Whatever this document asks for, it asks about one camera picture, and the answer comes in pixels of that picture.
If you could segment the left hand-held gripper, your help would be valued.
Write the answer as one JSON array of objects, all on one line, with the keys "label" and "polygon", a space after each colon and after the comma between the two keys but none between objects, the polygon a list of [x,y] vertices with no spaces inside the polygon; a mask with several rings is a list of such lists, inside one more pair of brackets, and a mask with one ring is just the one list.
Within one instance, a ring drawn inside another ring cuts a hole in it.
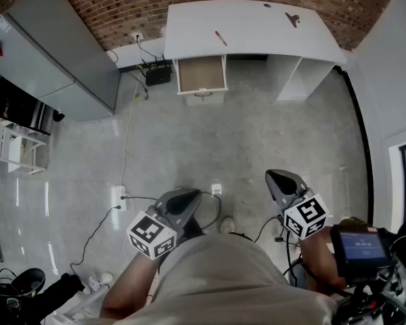
[{"label": "left hand-held gripper", "polygon": [[202,200],[197,189],[182,188],[163,194],[144,212],[136,215],[127,228],[130,244],[150,259],[173,250],[194,219]]}]

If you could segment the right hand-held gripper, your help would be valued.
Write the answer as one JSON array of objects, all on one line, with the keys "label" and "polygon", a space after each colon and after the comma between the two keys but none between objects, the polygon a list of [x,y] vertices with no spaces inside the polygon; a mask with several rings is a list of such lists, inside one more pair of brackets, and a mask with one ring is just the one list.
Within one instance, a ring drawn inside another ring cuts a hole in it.
[{"label": "right hand-held gripper", "polygon": [[325,226],[328,208],[323,198],[312,191],[299,175],[269,169],[265,173],[265,181],[289,232],[304,240]]}]

